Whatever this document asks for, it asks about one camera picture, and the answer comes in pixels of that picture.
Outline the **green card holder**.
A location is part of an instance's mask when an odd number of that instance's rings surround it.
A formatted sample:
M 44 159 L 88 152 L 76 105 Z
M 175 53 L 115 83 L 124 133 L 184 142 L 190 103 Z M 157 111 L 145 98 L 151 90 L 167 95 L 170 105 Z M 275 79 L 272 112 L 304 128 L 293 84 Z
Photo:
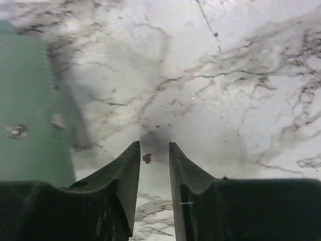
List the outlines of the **green card holder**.
M 75 182 L 71 149 L 86 145 L 70 89 L 56 79 L 48 45 L 1 22 L 1 180 Z

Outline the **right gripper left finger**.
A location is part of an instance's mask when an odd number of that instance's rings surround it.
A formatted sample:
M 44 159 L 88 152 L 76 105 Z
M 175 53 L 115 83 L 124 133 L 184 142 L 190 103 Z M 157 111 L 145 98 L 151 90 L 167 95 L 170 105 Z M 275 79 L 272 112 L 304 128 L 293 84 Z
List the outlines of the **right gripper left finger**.
M 128 240 L 133 234 L 140 143 L 69 187 L 1 183 L 1 240 Z

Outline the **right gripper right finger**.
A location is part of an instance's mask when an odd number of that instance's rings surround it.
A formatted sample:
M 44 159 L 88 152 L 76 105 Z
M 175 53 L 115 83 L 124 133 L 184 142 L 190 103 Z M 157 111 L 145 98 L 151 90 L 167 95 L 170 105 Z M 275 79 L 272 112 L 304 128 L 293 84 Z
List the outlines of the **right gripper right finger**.
M 217 179 L 169 144 L 177 240 L 320 240 L 320 182 Z

